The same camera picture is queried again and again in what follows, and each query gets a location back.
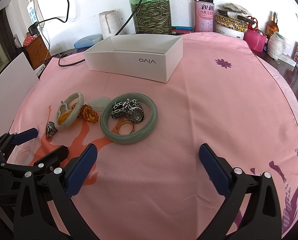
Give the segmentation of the pink plastic container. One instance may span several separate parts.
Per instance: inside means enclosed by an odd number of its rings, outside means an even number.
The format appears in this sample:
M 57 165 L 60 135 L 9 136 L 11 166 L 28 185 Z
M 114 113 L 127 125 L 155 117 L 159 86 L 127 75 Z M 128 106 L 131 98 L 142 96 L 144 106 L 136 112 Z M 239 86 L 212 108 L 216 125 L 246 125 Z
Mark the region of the pink plastic container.
M 251 50 L 261 53 L 264 49 L 267 36 L 264 35 L 262 32 L 257 32 L 248 29 L 244 33 L 243 39 L 247 42 Z

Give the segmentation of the amber perfume bottle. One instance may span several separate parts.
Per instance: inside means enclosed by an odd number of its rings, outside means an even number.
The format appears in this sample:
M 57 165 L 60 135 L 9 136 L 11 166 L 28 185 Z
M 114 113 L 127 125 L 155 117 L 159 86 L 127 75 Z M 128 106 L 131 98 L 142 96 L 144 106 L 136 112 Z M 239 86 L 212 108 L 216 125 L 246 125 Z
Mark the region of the amber perfume bottle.
M 270 37 L 276 31 L 279 31 L 277 23 L 278 23 L 277 13 L 274 11 L 271 15 L 271 20 L 269 22 L 267 22 L 267 24 L 266 24 L 266 35 L 267 35 L 268 39 L 270 39 Z

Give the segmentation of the pink pen holder can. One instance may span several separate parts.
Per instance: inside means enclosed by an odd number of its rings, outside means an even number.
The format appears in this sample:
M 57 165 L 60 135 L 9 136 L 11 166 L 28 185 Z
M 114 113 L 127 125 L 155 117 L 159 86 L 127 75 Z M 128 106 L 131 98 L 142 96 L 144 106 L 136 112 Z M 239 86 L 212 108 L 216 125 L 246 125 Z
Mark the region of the pink pen holder can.
M 193 0 L 194 32 L 212 32 L 214 0 Z

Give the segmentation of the black power adapter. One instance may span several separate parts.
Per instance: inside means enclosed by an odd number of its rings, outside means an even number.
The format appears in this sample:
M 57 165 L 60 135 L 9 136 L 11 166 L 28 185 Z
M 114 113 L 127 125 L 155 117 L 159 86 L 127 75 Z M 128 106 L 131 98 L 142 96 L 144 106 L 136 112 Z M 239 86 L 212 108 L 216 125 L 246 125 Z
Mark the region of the black power adapter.
M 28 31 L 31 36 L 38 34 L 38 25 L 39 25 L 39 22 L 37 21 L 37 22 L 34 22 L 31 26 L 29 26 Z

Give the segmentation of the silver chain watch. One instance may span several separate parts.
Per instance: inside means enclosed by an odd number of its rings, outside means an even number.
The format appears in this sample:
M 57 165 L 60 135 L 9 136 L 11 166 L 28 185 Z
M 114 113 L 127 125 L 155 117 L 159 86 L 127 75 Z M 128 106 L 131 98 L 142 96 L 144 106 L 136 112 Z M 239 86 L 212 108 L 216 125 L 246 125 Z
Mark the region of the silver chain watch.
M 124 116 L 135 124 L 139 124 L 144 120 L 144 111 L 137 99 L 126 99 L 114 103 L 110 115 L 114 119 Z

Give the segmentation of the large green jade bangle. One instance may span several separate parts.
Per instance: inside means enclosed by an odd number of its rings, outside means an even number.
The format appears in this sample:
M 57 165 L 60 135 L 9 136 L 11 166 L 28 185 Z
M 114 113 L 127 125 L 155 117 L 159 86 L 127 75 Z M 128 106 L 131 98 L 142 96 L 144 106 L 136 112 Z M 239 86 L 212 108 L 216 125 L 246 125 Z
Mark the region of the large green jade bangle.
M 133 125 L 143 121 L 144 126 L 130 134 L 118 134 L 110 131 L 109 119 L 124 117 Z M 103 134 L 111 141 L 118 144 L 133 144 L 148 137 L 158 121 L 158 109 L 154 101 L 140 93 L 127 93 L 112 99 L 103 109 L 100 126 Z

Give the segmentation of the pale jade bangle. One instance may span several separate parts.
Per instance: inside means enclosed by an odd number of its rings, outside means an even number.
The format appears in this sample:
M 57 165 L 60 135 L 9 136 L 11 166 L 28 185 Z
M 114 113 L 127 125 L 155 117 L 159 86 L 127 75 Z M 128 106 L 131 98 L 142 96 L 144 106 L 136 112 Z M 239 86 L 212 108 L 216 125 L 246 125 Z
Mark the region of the pale jade bangle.
M 69 128 L 78 118 L 83 105 L 84 96 L 82 93 L 73 93 L 62 101 L 54 119 L 55 128 L 58 131 Z

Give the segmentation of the white board panel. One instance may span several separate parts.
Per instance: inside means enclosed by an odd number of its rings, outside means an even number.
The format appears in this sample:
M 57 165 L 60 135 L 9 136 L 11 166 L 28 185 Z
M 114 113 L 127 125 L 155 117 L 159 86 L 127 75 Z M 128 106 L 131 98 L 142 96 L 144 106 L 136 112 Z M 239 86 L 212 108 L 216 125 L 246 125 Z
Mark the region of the white board panel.
M 0 74 L 0 136 L 8 132 L 25 98 L 38 82 L 24 53 Z

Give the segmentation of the amber beaded tassel pendant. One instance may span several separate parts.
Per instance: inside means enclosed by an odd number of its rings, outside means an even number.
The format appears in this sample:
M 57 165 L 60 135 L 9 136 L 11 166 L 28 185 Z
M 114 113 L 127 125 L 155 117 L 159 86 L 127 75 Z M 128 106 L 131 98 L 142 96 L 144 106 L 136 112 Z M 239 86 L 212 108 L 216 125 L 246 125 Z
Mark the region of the amber beaded tassel pendant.
M 99 116 L 96 111 L 89 105 L 84 104 L 78 114 L 78 118 L 82 118 L 83 120 L 90 123 L 97 123 L 99 120 Z

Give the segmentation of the white power strip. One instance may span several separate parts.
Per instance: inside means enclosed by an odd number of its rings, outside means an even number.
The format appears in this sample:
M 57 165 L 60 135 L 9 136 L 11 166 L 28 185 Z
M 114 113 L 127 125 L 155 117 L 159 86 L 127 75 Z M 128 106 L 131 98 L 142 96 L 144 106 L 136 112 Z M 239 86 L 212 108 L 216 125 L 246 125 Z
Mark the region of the white power strip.
M 27 11 L 30 17 L 30 20 L 32 23 L 35 23 L 38 21 L 36 11 L 35 11 L 35 0 L 32 0 L 29 2 L 27 6 Z

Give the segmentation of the white vivo cardboard box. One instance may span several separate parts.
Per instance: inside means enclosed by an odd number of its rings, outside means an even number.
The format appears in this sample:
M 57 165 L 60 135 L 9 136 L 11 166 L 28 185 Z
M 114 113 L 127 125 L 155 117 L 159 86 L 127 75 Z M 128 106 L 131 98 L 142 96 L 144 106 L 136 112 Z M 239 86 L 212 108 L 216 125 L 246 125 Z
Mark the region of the white vivo cardboard box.
M 83 53 L 90 70 L 167 83 L 183 57 L 181 36 L 109 36 Z

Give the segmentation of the yellow patterned round tin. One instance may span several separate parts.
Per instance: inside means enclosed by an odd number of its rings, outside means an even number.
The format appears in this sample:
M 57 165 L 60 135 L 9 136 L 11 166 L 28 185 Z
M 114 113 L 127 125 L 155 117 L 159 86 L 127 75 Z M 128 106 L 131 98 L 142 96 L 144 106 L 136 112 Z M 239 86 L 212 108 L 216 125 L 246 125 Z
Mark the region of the yellow patterned round tin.
M 248 23 L 234 20 L 224 15 L 215 15 L 215 32 L 243 40 L 244 33 L 248 29 Z

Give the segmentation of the brown wooden box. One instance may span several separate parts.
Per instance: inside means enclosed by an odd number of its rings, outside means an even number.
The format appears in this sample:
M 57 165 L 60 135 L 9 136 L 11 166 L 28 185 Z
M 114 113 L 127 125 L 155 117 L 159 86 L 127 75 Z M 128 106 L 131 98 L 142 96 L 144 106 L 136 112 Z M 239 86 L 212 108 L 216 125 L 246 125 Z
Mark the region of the brown wooden box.
M 33 70 L 44 64 L 51 58 L 50 53 L 41 36 L 38 36 L 25 48 L 25 55 Z

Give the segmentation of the pale jade pendant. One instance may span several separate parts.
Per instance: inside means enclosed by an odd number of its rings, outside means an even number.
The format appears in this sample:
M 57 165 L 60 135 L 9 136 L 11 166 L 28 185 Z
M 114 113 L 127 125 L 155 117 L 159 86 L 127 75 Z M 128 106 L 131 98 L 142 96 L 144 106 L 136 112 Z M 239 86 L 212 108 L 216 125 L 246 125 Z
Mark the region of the pale jade pendant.
M 88 102 L 88 105 L 96 112 L 103 111 L 105 106 L 110 102 L 110 98 L 106 96 L 100 96 L 97 97 L 90 102 Z

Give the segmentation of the green glass jar of seeds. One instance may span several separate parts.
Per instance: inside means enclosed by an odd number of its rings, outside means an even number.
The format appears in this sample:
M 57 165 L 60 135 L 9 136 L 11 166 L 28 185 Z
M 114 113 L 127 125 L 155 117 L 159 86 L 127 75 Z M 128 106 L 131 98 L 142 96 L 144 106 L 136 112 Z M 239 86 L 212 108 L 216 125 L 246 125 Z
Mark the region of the green glass jar of seeds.
M 172 34 L 170 0 L 129 0 L 137 34 Z

